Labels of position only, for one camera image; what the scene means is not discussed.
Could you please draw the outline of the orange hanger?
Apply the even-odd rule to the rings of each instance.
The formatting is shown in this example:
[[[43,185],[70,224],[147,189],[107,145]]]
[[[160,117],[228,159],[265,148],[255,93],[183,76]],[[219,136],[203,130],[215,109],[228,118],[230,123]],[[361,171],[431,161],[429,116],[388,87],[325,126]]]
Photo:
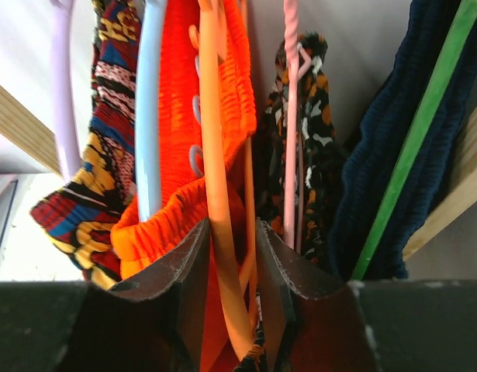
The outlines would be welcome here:
[[[202,150],[205,168],[206,199],[219,282],[219,293],[226,329],[239,360],[254,348],[257,309],[244,294],[251,282],[254,248],[250,248],[242,268],[237,267],[230,219],[226,168],[219,100],[219,63],[226,58],[226,16],[218,1],[199,2],[199,30],[191,30],[191,40],[199,50],[199,91]]]

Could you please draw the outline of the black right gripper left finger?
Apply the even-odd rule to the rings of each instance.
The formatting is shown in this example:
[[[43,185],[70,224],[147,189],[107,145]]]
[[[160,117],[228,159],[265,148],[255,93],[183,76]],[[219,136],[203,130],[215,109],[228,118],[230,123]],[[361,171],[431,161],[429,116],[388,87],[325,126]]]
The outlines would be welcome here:
[[[209,276],[209,220],[109,291],[90,287],[65,371],[197,371]]]

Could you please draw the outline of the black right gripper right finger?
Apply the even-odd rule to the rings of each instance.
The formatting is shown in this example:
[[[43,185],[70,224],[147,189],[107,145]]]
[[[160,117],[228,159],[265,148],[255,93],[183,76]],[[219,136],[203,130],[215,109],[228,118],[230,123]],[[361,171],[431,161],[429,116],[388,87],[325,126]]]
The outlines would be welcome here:
[[[256,221],[258,290],[270,371],[375,371],[353,291]]]

